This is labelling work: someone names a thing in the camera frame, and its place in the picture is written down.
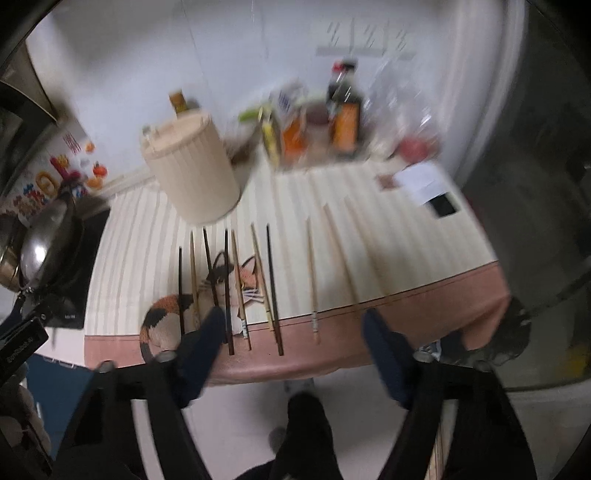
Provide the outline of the black chopstick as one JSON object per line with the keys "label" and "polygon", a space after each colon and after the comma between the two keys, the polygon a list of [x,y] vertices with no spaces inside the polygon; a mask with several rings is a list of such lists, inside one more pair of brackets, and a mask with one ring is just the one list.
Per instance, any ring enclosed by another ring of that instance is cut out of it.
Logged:
{"label": "black chopstick", "polygon": [[225,336],[226,343],[228,343],[229,356],[235,355],[235,343],[233,343],[233,329],[231,322],[231,305],[230,305],[230,289],[229,289],[229,255],[228,255],[228,229],[224,232],[224,314],[225,314]]}
{"label": "black chopstick", "polygon": [[211,296],[213,299],[213,304],[215,307],[219,306],[217,291],[216,291],[216,281],[215,275],[213,272],[213,263],[211,261],[211,249],[209,248],[208,236],[207,231],[205,228],[202,228],[202,237],[204,237],[204,250],[206,256],[206,265],[207,265],[207,282],[209,287],[211,287]]}
{"label": "black chopstick", "polygon": [[266,224],[266,250],[267,257],[269,257],[269,271],[270,271],[270,296],[271,296],[271,312],[273,312],[273,332],[276,338],[277,352],[280,356],[284,355],[283,350],[283,336],[280,332],[280,316],[279,310],[277,309],[276,299],[276,277],[274,275],[273,267],[273,248],[271,248],[271,237],[270,237],[270,224]]}

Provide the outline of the light wooden chopstick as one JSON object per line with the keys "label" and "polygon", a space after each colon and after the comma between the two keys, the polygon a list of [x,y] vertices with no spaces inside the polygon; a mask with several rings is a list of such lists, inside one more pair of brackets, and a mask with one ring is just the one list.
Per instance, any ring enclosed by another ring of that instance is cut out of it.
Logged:
{"label": "light wooden chopstick", "polygon": [[191,279],[191,295],[193,306],[193,324],[195,329],[200,328],[200,312],[198,305],[198,282],[197,282],[197,259],[195,258],[195,244],[194,234],[191,230],[189,233],[189,255],[190,255],[190,279]]}

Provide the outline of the long bamboo chopstick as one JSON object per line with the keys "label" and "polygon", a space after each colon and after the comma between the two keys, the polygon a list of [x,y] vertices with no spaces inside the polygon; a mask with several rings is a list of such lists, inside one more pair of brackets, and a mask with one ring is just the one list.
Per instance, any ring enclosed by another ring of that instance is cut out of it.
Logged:
{"label": "long bamboo chopstick", "polygon": [[351,271],[349,271],[349,265],[346,262],[346,254],[344,249],[342,249],[339,231],[337,226],[335,226],[335,219],[334,216],[332,216],[329,204],[322,206],[322,212],[324,212],[325,215],[325,222],[327,222],[329,234],[331,234],[332,237],[332,243],[335,245],[335,255],[338,257],[339,265],[341,265],[342,268],[342,275],[345,278],[346,289],[348,289],[349,296],[352,300],[353,310],[356,312],[356,316],[360,316],[359,297],[356,295],[356,288],[355,285],[353,285],[353,277]]}
{"label": "long bamboo chopstick", "polygon": [[365,247],[367,251],[367,256],[376,276],[381,294],[384,297],[387,297],[391,294],[391,290],[389,288],[389,280],[387,275],[385,274],[383,265],[381,263],[380,251],[379,248],[377,248],[376,242],[373,239],[372,232],[370,231],[370,228],[367,226],[367,223],[363,221],[363,218],[356,210],[356,206],[353,204],[352,200],[349,199],[349,197],[346,197],[344,202],[346,205],[346,209],[348,209],[349,216],[351,216],[353,224],[356,227],[356,231],[359,233],[360,238],[362,239],[363,247]]}

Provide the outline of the wooden chopstick white tip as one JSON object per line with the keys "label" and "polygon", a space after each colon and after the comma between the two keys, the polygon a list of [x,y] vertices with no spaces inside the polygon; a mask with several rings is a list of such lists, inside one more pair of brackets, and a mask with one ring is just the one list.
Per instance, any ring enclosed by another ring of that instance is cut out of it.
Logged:
{"label": "wooden chopstick white tip", "polygon": [[312,337],[314,337],[315,345],[319,345],[321,343],[321,336],[320,328],[318,327],[317,277],[315,277],[315,252],[314,241],[312,241],[310,217],[305,221],[305,228],[307,229],[308,242],[308,277],[310,277]]}

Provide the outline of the wooden chopstick blue tip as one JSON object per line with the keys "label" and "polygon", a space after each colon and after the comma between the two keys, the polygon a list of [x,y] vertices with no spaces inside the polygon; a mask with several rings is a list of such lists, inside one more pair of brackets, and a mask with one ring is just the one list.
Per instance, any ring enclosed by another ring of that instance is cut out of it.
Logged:
{"label": "wooden chopstick blue tip", "polygon": [[245,301],[243,301],[242,294],[242,270],[240,269],[240,263],[238,258],[238,242],[235,238],[235,230],[231,230],[231,249],[233,264],[235,264],[235,289],[238,294],[238,317],[242,321],[242,337],[245,338],[247,348],[252,351],[252,342],[250,341],[249,335],[249,324],[247,323],[247,317],[245,312]]}

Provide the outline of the striped cat tablecloth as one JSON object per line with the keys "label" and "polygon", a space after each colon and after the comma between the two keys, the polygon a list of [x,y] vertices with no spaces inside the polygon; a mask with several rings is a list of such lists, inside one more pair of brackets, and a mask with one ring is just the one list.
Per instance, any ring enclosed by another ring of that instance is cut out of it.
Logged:
{"label": "striped cat tablecloth", "polygon": [[[224,250],[224,232],[235,230],[238,256],[254,255],[250,223],[256,227],[260,256],[270,285],[266,224],[270,224],[277,309],[284,355],[266,322],[259,288],[245,286],[243,299],[252,351],[245,338],[219,355],[211,379],[240,384],[294,379],[366,364],[361,336],[363,309],[375,308],[389,326],[422,346],[458,333],[469,350],[484,347],[497,330],[510,292],[482,227],[460,191],[444,174],[448,192],[460,207],[438,219],[417,205],[402,187],[382,191],[380,174],[393,174],[397,162],[353,163],[277,174],[256,162],[235,210],[206,227],[211,260]],[[372,232],[391,294],[381,294],[367,251],[345,198],[349,197]],[[353,310],[345,278],[322,206],[329,204],[359,297]],[[84,325],[84,363],[105,360],[121,366],[142,362],[141,325],[158,300],[191,286],[189,233],[194,234],[197,277],[207,273],[202,229],[187,225],[156,182],[115,195],[90,281]],[[311,328],[311,292],[305,221],[311,218],[317,277],[318,327]]]}

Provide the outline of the black smartphone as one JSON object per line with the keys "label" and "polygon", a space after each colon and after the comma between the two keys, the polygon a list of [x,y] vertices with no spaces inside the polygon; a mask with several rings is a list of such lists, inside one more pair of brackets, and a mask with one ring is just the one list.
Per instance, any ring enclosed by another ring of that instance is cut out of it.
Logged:
{"label": "black smartphone", "polygon": [[460,207],[450,193],[444,193],[430,199],[427,205],[438,219],[452,216],[460,211]]}

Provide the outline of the brown card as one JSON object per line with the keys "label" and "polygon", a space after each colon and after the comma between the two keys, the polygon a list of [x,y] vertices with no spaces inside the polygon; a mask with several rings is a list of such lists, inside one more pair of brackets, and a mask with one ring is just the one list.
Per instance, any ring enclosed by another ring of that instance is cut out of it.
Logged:
{"label": "brown card", "polygon": [[382,191],[395,190],[401,187],[394,174],[380,174],[376,176],[376,181]]}

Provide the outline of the white folded paper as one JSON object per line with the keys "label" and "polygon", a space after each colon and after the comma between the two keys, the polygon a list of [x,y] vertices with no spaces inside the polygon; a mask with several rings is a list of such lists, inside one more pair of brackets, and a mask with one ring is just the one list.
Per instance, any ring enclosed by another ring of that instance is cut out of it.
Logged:
{"label": "white folded paper", "polygon": [[444,177],[432,162],[421,162],[394,174],[397,183],[417,205],[424,205],[448,192]]}

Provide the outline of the steel wok pan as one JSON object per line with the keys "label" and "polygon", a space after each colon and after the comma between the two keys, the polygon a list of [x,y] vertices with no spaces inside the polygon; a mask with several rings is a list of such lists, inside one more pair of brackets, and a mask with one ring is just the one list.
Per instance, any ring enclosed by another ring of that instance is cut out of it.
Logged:
{"label": "steel wok pan", "polygon": [[69,189],[63,190],[26,228],[12,214],[1,215],[1,286],[12,292],[49,284],[74,255],[80,226]]}

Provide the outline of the red item in bag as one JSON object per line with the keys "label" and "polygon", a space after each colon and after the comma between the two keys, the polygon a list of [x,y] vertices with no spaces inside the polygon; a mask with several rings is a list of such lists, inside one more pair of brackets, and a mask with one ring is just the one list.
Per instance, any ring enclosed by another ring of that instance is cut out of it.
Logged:
{"label": "red item in bag", "polygon": [[401,139],[397,154],[407,163],[415,164],[433,157],[433,145],[424,138],[407,136]]}

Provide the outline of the beige ribbed utensil canister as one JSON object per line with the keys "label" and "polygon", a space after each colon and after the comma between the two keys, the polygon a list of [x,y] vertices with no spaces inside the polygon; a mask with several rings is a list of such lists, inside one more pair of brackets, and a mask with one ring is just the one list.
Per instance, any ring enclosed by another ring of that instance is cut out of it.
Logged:
{"label": "beige ribbed utensil canister", "polygon": [[185,222],[211,224],[238,203],[240,187],[208,112],[190,110],[159,126],[145,127],[140,150]]}

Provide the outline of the orange label bottle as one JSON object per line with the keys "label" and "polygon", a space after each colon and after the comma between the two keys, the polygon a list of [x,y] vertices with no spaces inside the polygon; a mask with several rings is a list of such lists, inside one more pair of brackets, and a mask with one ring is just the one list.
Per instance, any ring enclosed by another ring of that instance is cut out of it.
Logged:
{"label": "orange label bottle", "polygon": [[307,153],[308,142],[305,138],[304,118],[301,109],[297,109],[283,122],[280,130],[283,166],[291,167]]}

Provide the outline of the yellow label bottle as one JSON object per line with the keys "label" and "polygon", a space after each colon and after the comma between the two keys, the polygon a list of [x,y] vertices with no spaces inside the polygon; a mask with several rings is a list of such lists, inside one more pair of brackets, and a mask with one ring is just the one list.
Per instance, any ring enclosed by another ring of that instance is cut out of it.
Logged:
{"label": "yellow label bottle", "polygon": [[281,147],[277,138],[276,121],[273,119],[273,109],[264,105],[259,109],[259,127],[262,132],[263,145],[266,150],[270,165],[277,169],[280,167]]}

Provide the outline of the dark soy sauce bottle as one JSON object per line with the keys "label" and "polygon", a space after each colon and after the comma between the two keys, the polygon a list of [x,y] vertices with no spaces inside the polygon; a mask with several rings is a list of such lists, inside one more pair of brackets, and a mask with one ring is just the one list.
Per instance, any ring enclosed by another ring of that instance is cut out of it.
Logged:
{"label": "dark soy sauce bottle", "polygon": [[344,158],[355,157],[361,145],[363,96],[356,89],[355,73],[356,60],[335,62],[327,92],[329,145]]}

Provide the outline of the yellow jar behind canister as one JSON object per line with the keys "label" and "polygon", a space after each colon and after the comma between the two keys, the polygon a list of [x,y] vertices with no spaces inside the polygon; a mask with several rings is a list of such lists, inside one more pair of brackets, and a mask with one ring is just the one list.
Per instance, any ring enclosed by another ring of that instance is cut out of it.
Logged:
{"label": "yellow jar behind canister", "polygon": [[180,115],[181,113],[189,110],[188,104],[181,90],[171,92],[168,97],[176,115]]}

